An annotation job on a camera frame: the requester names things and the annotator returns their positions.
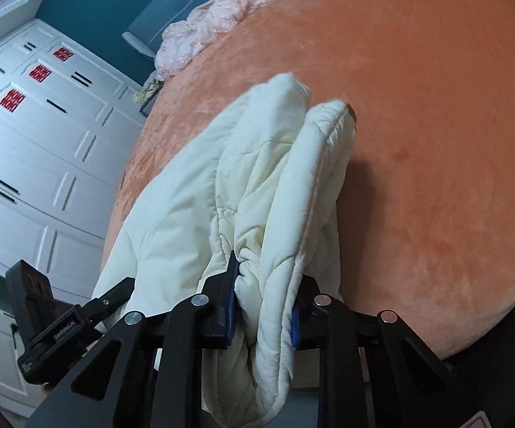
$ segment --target white quilt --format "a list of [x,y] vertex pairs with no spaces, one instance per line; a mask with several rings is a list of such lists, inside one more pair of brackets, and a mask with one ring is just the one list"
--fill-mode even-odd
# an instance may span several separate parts
[[223,426],[263,426],[285,403],[302,275],[339,298],[335,202],[356,129],[343,101],[308,106],[308,88],[279,74],[218,114],[139,196],[94,291],[135,277],[110,324],[160,314],[225,271],[234,250],[241,317],[233,344],[202,362],[202,396]]

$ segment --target red double happiness sticker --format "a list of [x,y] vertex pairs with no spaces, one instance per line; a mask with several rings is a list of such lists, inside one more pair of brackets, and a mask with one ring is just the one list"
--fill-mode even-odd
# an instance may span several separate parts
[[67,61],[71,56],[73,56],[73,53],[71,53],[67,48],[61,47],[59,50],[55,51],[53,55],[60,61]]
[[40,64],[34,67],[34,69],[28,75],[41,83],[46,80],[50,74],[51,70]]
[[0,100],[0,105],[10,112],[14,112],[22,101],[26,98],[17,90],[10,90],[4,98]]

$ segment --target pink bedding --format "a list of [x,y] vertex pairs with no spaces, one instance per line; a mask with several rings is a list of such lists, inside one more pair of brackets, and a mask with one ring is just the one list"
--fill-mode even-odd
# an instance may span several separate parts
[[358,137],[338,201],[341,293],[394,309],[440,356],[515,304],[515,0],[277,0],[160,94],[104,256],[135,199],[216,113],[292,71],[348,101]]
[[181,73],[199,52],[270,1],[210,0],[194,8],[186,20],[170,24],[154,61],[157,79],[167,81]]

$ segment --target white cabinet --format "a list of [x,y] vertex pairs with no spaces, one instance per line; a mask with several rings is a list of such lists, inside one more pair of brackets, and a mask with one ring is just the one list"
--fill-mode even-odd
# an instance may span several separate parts
[[90,298],[101,268],[103,240],[50,217],[0,186],[0,264],[24,259],[49,277],[56,299]]
[[0,190],[103,238],[116,191],[45,151],[0,120]]
[[[125,166],[144,125],[139,85],[34,20],[0,41],[0,275],[23,259],[54,297],[84,304]],[[41,388],[23,381],[0,311],[0,405],[29,416]]]
[[117,143],[101,133],[74,103],[54,95],[38,95],[23,82],[0,86],[0,121],[42,149],[118,188],[134,142]]
[[12,331],[13,323],[14,320],[0,310],[0,403],[28,417],[43,400],[43,393],[41,387],[26,383],[18,369],[16,360],[24,352],[24,346],[20,336]]

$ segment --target silver screw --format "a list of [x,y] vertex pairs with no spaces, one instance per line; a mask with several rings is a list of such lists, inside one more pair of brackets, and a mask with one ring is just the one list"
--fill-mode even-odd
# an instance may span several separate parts
[[380,318],[384,323],[394,323],[398,320],[398,315],[393,310],[384,310],[381,312]]
[[206,296],[205,294],[197,294],[196,296],[192,296],[192,299],[190,300],[191,303],[195,306],[205,306],[207,303],[210,302],[210,298]]
[[326,294],[317,294],[315,296],[315,304],[317,306],[328,306],[330,303],[330,296],[327,296]]
[[124,316],[124,322],[127,325],[136,325],[139,323],[143,317],[140,315],[140,312],[129,312]]

